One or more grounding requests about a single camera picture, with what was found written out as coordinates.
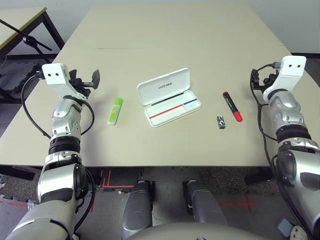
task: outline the beige table surface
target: beige table surface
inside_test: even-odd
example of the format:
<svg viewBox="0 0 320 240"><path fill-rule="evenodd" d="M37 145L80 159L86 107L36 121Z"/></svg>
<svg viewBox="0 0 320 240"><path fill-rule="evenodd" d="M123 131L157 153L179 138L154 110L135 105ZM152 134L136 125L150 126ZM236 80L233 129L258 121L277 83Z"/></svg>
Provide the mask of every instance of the beige table surface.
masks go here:
<svg viewBox="0 0 320 240"><path fill-rule="evenodd" d="M20 31L24 29L43 12L46 7L31 7L0 10L0 19ZM10 42L18 33L0 23L0 49Z"/></svg>
<svg viewBox="0 0 320 240"><path fill-rule="evenodd" d="M267 166L257 126L257 106L249 88L252 68L289 55L252 9L240 3L95 5L74 31L55 63L89 81L100 70L100 85L89 103L92 129L82 136L85 166ZM144 114L137 84L187 67L200 110L153 128ZM262 71L265 78L273 69ZM228 91L243 116L236 122L222 93ZM294 89L309 132L320 139L320 91L305 72ZM124 99L116 126L107 120L115 97ZM26 104L36 122L51 132L58 95L45 80ZM265 132L274 136L266 112ZM218 129L223 115L226 129ZM82 129L91 121L86 107ZM270 155L277 144L268 141ZM0 139L0 164L42 165L49 140L23 109Z"/></svg>

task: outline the black stand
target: black stand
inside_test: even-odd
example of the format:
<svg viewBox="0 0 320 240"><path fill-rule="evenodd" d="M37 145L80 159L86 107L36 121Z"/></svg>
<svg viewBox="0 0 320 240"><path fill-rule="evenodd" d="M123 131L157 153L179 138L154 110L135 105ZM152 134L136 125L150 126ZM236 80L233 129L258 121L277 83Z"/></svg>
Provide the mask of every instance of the black stand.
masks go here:
<svg viewBox="0 0 320 240"><path fill-rule="evenodd" d="M49 59L43 54L43 52L38 48L38 45L44 47L45 49L48 49L49 51L52 51L52 49L50 47L44 45L43 43L37 41L33 36L25 34L24 32L20 31L19 29L15 28L14 26L11 26L10 24L8 24L7 22L5 22L1 19L0 19L0 23L2 23L3 25L7 26L8 28L14 30L15 32L19 33L20 35L22 35L23 36L22 40L25 44L34 48L48 64L51 63L49 61ZM11 96L9 93L7 93L5 90L3 90L1 87L0 87L0 95L2 96L2 98L0 98L1 104L21 104L20 98L15 98L15 97Z"/></svg>
<svg viewBox="0 0 320 240"><path fill-rule="evenodd" d="M43 59L50 64L51 62L49 61L49 59L43 54L43 52L38 48L38 44L42 47L44 47L45 49L48 49L49 51L52 51L52 49L46 45L44 45L43 43L37 41L33 36L30 36L28 34L25 34L24 32L20 31L19 29L15 28L14 26L11 26L9 23L3 21L0 19L0 23L2 23L3 25L7 26L8 28L12 29L13 31L17 32L18 34L23 35L23 42L27 45L29 45L30 47L34 48L42 57Z"/></svg>

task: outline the black cable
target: black cable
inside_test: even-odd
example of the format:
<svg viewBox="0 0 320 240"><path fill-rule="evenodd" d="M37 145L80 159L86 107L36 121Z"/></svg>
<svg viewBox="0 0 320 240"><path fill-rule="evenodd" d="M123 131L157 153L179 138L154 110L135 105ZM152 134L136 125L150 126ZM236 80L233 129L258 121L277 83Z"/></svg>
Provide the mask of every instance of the black cable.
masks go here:
<svg viewBox="0 0 320 240"><path fill-rule="evenodd" d="M76 209L78 210L79 208L81 208L84 205L84 203L85 203L85 198L83 197L82 202L78 206L76 206Z"/></svg>
<svg viewBox="0 0 320 240"><path fill-rule="evenodd" d="M91 199L89 202L88 207L86 208L83 216L80 218L80 220L76 223L76 225L74 226L74 232L80 227L80 225L83 223L83 221L85 220L85 218L87 217L92 205L94 204L94 200L95 200L95 195L96 195L96 187L95 187L95 180L91 175L91 172L86 168L85 169L85 173L87 178L90 180L91 182L91 186L92 186L92 194L91 194Z"/></svg>
<svg viewBox="0 0 320 240"><path fill-rule="evenodd" d="M90 126L89 126L84 132L81 133L81 136L82 136L83 134L85 134L86 132L88 132L89 129L92 127L92 125L93 125L94 122L95 122L95 113L94 113L94 110L92 109L92 107L90 106L90 104L89 104L88 102L83 101L83 104L86 105L86 106L88 107L88 109L90 110L91 115L92 115L92 120L91 120Z"/></svg>
<svg viewBox="0 0 320 240"><path fill-rule="evenodd" d="M50 135L48 133L46 133L41 127L39 127L39 125L33 120L33 118L30 116L26 103L25 103L25 91L27 86L29 85L29 83L31 83L31 81L36 78L36 76L31 76L23 85L22 87L22 91L21 91L21 102L22 102L22 106L23 109L25 111L25 114L27 115L27 117L29 118L29 120L32 122L32 124L44 135L46 136L48 139L50 139Z"/></svg>
<svg viewBox="0 0 320 240"><path fill-rule="evenodd" d="M259 70L264 69L264 68L266 68L266 67L272 67L272 64L264 65L263 67L260 67L260 68L259 68L258 70L256 70L256 71L259 71ZM274 137L269 136L268 134L266 134L266 133L264 132L264 129L262 128L262 125L261 125L262 107L263 107L263 106L266 106L266 105L268 105L268 104L261 104L261 103L259 102L259 100L258 100L258 98L257 98L257 96L256 96L256 94L255 94L255 92L254 92L254 89L253 89L253 87L252 87L251 79L250 79L250 90L251 90L251 93L252 93L252 95L253 95L253 97L254 97L254 100L255 100L255 102L256 102L256 105L257 105L257 109L258 109L257 121L258 121L259 130L260 130L262 136L267 137L267 138L269 138L269 139L272 139L272 140L274 140L274 141L277 141L277 139L275 139Z"/></svg>

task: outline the silver robot arm segment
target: silver robot arm segment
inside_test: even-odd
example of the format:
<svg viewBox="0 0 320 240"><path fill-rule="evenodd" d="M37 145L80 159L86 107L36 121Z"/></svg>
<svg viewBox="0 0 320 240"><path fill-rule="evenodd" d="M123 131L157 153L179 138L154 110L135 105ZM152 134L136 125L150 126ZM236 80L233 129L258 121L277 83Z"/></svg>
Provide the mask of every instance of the silver robot arm segment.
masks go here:
<svg viewBox="0 0 320 240"><path fill-rule="evenodd" d="M88 192L86 168L81 164L81 111L90 90L97 88L96 70L92 82L82 83L76 70L68 72L60 63L42 66L47 84L60 96L52 114L52 137L37 187L40 204L29 211L13 229L8 240L73 239L80 199Z"/></svg>
<svg viewBox="0 0 320 240"><path fill-rule="evenodd" d="M253 89L261 90L270 106L278 142L272 168L290 210L314 239L320 238L320 149L312 140L293 88L304 72L304 56L285 56L276 74L259 86L259 75L252 70Z"/></svg>

